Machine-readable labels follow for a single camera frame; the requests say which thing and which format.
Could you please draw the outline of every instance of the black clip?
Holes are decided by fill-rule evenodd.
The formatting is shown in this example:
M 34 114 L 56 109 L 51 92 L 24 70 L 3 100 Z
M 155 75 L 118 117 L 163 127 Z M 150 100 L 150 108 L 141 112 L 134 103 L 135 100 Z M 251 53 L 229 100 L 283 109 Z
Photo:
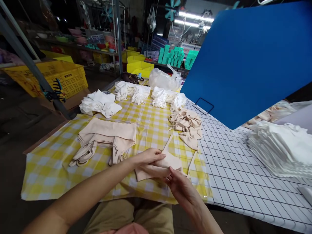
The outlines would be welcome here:
M 210 104 L 210 105 L 212 106 L 212 108 L 211 108 L 209 111 L 206 111 L 206 112 L 207 112 L 206 114 L 203 113 L 203 112 L 202 112 L 200 109 L 198 109 L 197 107 L 195 107 L 200 99 L 203 100 L 203 101 L 205 101 L 205 102 L 207 102 L 208 104 Z M 202 99 L 202 98 L 200 97 L 200 98 L 196 101 L 196 103 L 193 105 L 193 107 L 196 108 L 197 110 L 199 110 L 202 114 L 208 115 L 208 114 L 210 113 L 210 111 L 212 111 L 212 109 L 213 109 L 215 106 L 214 106 L 213 104 L 211 104 L 210 102 L 208 102 L 208 101 L 206 101 L 205 99 Z

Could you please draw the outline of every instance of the stack of white fabric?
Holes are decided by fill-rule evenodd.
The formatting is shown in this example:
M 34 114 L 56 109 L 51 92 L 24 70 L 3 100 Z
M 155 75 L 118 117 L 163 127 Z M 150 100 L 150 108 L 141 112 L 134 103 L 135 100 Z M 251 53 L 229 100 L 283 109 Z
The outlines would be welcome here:
M 250 128 L 249 147 L 272 174 L 312 179 L 312 135 L 306 129 L 267 121 Z
M 166 102 L 170 103 L 170 110 L 176 111 L 186 103 L 186 97 L 184 93 L 177 93 L 171 90 L 165 90 L 155 86 L 151 96 L 154 100 L 152 102 L 155 107 L 166 107 Z
M 88 94 L 79 105 L 82 113 L 93 115 L 92 111 L 101 112 L 106 118 L 112 117 L 122 109 L 120 105 L 114 103 L 114 94 L 105 94 L 100 90 Z
M 142 103 L 145 103 L 144 100 L 150 95 L 150 87 L 120 81 L 115 84 L 115 92 L 117 92 L 117 101 L 127 100 L 127 96 L 129 95 L 132 96 L 132 102 L 141 105 Z

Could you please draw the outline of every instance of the pants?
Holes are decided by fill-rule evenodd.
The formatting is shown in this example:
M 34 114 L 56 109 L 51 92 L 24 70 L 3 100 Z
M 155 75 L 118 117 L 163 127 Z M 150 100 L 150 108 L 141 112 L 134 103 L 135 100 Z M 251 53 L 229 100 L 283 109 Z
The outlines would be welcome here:
M 99 204 L 84 234 L 118 230 L 132 222 L 149 234 L 174 234 L 172 205 L 142 198 L 126 198 Z

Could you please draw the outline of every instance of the cardboard box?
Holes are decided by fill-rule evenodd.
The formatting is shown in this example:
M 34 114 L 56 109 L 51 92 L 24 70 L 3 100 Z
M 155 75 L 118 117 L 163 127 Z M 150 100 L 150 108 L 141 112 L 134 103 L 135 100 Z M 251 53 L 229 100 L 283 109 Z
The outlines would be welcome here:
M 89 89 L 84 89 L 80 91 L 79 93 L 75 94 L 74 96 L 70 97 L 69 99 L 66 99 L 66 102 L 63 103 L 66 110 L 70 111 L 74 109 L 75 107 L 79 106 L 81 104 L 81 101 L 84 97 L 86 97 L 90 93 Z M 44 106 L 52 111 L 52 113 L 56 115 L 62 115 L 62 113 L 56 108 L 55 104 L 53 102 L 49 102 L 47 99 L 43 98 L 37 98 L 39 100 L 39 104 L 41 106 Z

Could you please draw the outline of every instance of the pile of fabric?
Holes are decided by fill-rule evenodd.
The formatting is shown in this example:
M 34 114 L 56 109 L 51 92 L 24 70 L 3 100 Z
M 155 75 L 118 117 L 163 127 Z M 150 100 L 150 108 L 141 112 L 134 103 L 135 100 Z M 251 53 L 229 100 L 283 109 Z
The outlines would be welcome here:
M 186 103 L 186 97 L 184 93 L 177 93 L 171 90 L 165 90 L 163 88 L 155 87 L 151 95 L 154 99 L 152 104 L 155 107 L 165 108 L 166 102 L 170 103 L 170 110 L 176 111 Z
M 169 116 L 169 121 L 173 129 L 182 131 L 179 133 L 181 140 L 191 149 L 198 150 L 197 140 L 202 138 L 202 122 L 198 114 L 185 108 L 179 108 Z
M 120 105 L 114 103 L 114 94 L 105 94 L 100 90 L 88 94 L 79 105 L 80 110 L 84 114 L 93 115 L 92 111 L 102 113 L 106 118 L 112 117 L 122 109 Z
M 272 174 L 312 179 L 312 135 L 306 129 L 267 121 L 250 129 L 248 145 Z
M 81 148 L 69 166 L 82 166 L 94 154 L 98 145 L 112 147 L 110 164 L 123 160 L 123 153 L 136 144 L 137 125 L 134 123 L 116 123 L 92 118 L 87 126 L 78 134 Z
M 141 105 L 150 95 L 150 87 L 120 81 L 115 84 L 115 92 L 117 101 L 127 100 L 129 95 L 132 96 L 131 102 Z
M 244 123 L 242 126 L 246 128 L 250 128 L 251 124 L 256 124 L 257 122 L 262 121 L 262 120 L 273 123 L 311 104 L 312 104 L 312 101 L 289 103 L 287 101 L 281 100 L 275 105 L 266 109 L 264 112 L 261 112 L 259 115 L 252 118 L 248 122 Z

